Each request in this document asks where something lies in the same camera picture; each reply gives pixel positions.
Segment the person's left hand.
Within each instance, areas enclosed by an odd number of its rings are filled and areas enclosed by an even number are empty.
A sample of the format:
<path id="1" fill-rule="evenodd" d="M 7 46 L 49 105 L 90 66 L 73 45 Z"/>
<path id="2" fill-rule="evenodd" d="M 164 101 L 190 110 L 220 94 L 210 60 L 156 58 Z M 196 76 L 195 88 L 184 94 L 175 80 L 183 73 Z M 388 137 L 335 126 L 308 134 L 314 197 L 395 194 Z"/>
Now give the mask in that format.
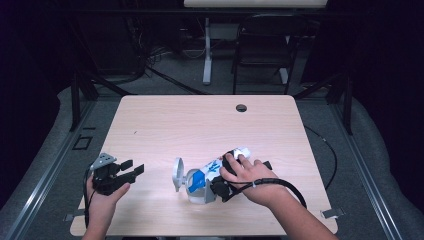
<path id="1" fill-rule="evenodd" d="M 93 188 L 93 177 L 90 176 L 86 183 L 89 197 L 89 224 L 110 223 L 116 210 L 118 201 L 129 191 L 130 184 L 125 183 L 111 195 L 102 195 Z"/>

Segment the white desk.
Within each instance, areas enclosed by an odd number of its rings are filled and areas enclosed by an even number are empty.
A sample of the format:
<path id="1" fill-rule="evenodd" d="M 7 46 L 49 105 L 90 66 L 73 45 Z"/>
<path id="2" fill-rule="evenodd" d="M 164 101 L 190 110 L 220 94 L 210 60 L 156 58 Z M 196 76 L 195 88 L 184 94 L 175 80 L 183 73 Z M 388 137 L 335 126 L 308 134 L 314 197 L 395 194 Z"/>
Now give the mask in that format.
<path id="1" fill-rule="evenodd" d="M 191 10 L 245 10 L 245 9 L 324 9 L 328 0 L 184 0 L 184 6 Z M 209 85 L 212 76 L 212 41 L 234 40 L 235 23 L 215 23 L 205 18 L 205 61 L 203 84 Z"/>

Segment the white and blue refill pouch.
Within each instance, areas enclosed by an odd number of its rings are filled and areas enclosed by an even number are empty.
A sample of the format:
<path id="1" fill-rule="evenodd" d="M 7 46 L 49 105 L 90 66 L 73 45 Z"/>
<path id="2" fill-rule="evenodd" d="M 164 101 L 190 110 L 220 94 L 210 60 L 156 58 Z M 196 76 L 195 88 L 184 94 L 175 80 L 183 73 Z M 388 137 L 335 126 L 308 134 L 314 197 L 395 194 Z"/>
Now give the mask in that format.
<path id="1" fill-rule="evenodd" d="M 251 155 L 250 150 L 247 147 L 238 147 L 229 151 L 235 159 L 238 159 L 239 155 L 243 155 L 246 158 L 249 158 Z M 228 172 L 231 172 L 231 166 L 228 164 L 225 156 L 222 155 L 220 158 L 212 160 L 204 167 L 196 170 L 191 179 L 189 180 L 188 190 L 190 193 L 195 192 L 198 189 L 204 188 L 206 186 L 206 181 L 212 181 L 215 177 L 220 176 L 219 169 L 224 167 Z"/>

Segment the aluminium floor rail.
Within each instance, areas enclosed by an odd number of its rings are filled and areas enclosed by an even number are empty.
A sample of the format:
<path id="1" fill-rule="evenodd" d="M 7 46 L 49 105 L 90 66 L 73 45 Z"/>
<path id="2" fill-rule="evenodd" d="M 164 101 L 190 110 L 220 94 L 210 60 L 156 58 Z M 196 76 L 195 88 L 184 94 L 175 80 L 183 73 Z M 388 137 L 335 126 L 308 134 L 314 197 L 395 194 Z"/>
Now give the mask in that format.
<path id="1" fill-rule="evenodd" d="M 22 180 L 0 210 L 0 240 L 22 240 L 65 163 L 77 132 L 89 117 L 95 102 L 83 104 L 80 120 L 72 127 L 71 106 L 63 103 L 52 129 Z"/>
<path id="2" fill-rule="evenodd" d="M 329 109 L 336 121 L 336 125 L 341 132 L 343 138 L 345 139 L 352 155 L 353 155 L 353 164 L 355 166 L 356 172 L 359 175 L 363 188 L 365 189 L 368 199 L 374 209 L 374 212 L 380 222 L 383 232 L 386 235 L 387 240 L 404 240 L 390 210 L 386 204 L 385 199 L 383 198 L 376 182 L 365 162 L 365 158 L 361 153 L 355 138 L 353 135 L 350 135 L 342 120 L 341 110 L 337 105 L 330 105 Z"/>

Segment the black floor socket plate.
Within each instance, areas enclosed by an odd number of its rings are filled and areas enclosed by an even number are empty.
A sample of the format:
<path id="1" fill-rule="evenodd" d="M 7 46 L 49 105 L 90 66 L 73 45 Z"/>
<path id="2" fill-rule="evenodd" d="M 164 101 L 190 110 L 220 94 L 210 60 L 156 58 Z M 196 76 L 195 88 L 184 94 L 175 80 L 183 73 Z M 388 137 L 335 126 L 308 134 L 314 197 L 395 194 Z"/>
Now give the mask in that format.
<path id="1" fill-rule="evenodd" d="M 73 150 L 87 150 L 92 142 L 92 136 L 79 135 L 73 144 Z"/>

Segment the black metal frame stand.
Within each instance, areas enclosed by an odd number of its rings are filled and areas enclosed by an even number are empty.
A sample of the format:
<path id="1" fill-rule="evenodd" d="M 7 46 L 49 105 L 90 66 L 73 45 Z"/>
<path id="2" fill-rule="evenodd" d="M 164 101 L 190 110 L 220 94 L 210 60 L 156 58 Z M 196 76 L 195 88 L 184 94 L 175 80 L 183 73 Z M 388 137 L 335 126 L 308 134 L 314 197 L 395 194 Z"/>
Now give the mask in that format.
<path id="1" fill-rule="evenodd" d="M 323 81 L 314 83 L 306 90 L 295 94 L 294 98 L 296 100 L 303 99 L 326 85 L 330 86 L 330 90 L 325 97 L 326 102 L 328 104 L 337 104 L 340 100 L 342 100 L 342 124 L 346 132 L 349 135 L 352 135 L 351 115 L 353 103 L 353 81 L 347 73 L 337 73 Z"/>
<path id="2" fill-rule="evenodd" d="M 130 95 L 130 92 L 109 82 L 98 74 L 90 71 L 76 70 L 71 81 L 71 104 L 72 104 L 72 125 L 70 130 L 74 131 L 81 122 L 80 94 L 83 94 L 88 101 L 96 101 L 99 93 L 94 84 L 99 83 L 107 89 L 117 93 L 121 97 Z"/>

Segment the clear jar with grey lid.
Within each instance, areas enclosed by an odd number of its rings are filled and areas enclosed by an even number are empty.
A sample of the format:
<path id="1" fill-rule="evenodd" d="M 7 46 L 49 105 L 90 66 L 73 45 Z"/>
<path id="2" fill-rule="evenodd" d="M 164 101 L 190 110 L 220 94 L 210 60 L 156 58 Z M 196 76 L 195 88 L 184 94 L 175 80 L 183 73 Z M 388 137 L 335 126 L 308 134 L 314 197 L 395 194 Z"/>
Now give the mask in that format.
<path id="1" fill-rule="evenodd" d="M 178 192 L 181 186 L 185 186 L 188 200 L 194 204 L 208 204 L 205 202 L 205 187 L 190 193 L 188 190 L 189 180 L 193 173 L 198 169 L 190 169 L 187 173 L 184 172 L 184 163 L 180 157 L 175 159 L 172 181 L 175 187 L 175 191 Z"/>

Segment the grey tape strip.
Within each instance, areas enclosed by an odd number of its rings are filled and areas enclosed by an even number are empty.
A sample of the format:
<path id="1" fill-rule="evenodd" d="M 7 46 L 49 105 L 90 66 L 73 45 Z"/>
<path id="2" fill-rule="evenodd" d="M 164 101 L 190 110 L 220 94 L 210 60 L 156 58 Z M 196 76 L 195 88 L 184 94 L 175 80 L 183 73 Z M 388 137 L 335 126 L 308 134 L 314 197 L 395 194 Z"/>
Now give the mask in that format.
<path id="1" fill-rule="evenodd" d="M 325 210 L 325 211 L 321 211 L 321 216 L 325 219 L 337 219 L 340 216 L 343 216 L 345 214 L 345 211 L 342 208 L 334 208 L 334 209 L 329 209 L 329 210 Z"/>
<path id="2" fill-rule="evenodd" d="M 77 209 L 73 213 L 67 213 L 64 216 L 63 221 L 69 222 L 72 221 L 75 217 L 83 217 L 84 219 L 88 219 L 89 211 L 87 209 Z"/>

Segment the person's right hand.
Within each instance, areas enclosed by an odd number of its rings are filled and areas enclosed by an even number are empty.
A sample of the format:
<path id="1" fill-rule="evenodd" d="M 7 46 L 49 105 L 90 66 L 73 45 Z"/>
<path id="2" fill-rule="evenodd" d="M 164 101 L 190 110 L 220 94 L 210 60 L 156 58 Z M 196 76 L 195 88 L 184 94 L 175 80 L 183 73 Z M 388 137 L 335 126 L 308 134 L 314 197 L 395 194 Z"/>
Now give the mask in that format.
<path id="1" fill-rule="evenodd" d="M 229 173 L 224 167 L 220 169 L 220 174 L 225 180 L 230 181 L 237 189 L 240 189 L 245 182 L 252 183 L 259 179 L 277 177 L 277 175 L 269 170 L 260 160 L 255 160 L 251 163 L 246 157 L 239 155 L 239 161 L 237 161 L 230 154 L 227 155 L 227 158 L 236 172 L 236 175 Z M 285 191 L 285 189 L 279 185 L 262 184 L 257 187 L 244 189 L 242 193 L 252 202 L 270 207 L 272 205 L 272 195 L 280 190 Z"/>

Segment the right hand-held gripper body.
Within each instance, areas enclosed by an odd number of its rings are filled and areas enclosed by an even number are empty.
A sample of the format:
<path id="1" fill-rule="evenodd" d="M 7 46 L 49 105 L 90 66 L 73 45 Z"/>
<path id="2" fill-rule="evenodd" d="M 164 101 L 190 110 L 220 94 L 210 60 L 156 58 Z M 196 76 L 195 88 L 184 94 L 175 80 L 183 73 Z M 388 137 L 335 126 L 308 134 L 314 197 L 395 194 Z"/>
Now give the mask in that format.
<path id="1" fill-rule="evenodd" d="M 220 197 L 225 203 L 238 194 L 237 189 L 222 177 L 215 177 L 213 180 L 206 180 L 205 202 L 211 203 Z"/>

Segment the black folding chair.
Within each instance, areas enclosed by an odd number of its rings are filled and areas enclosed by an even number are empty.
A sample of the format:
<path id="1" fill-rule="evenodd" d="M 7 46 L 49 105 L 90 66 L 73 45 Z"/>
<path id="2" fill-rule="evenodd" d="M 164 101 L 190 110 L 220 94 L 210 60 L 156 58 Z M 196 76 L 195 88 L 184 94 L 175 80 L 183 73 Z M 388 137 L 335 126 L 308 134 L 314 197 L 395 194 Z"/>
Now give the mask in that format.
<path id="1" fill-rule="evenodd" d="M 308 30 L 308 20 L 299 15 L 255 14 L 246 17 L 239 25 L 231 73 L 232 93 L 238 85 L 238 68 L 274 68 L 287 73 L 284 93 L 292 79 L 294 64 L 301 38 Z"/>

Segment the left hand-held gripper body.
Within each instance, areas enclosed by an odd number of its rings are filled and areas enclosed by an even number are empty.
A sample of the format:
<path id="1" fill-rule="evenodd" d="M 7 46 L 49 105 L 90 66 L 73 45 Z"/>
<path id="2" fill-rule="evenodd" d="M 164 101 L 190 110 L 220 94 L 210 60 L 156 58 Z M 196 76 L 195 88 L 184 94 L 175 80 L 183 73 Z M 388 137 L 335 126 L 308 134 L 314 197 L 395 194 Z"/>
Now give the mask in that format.
<path id="1" fill-rule="evenodd" d="M 125 183 L 134 183 L 136 177 L 133 171 L 118 175 L 120 164 L 116 164 L 117 159 L 107 153 L 101 153 L 90 166 L 93 172 L 93 188 L 102 195 L 111 195 Z"/>

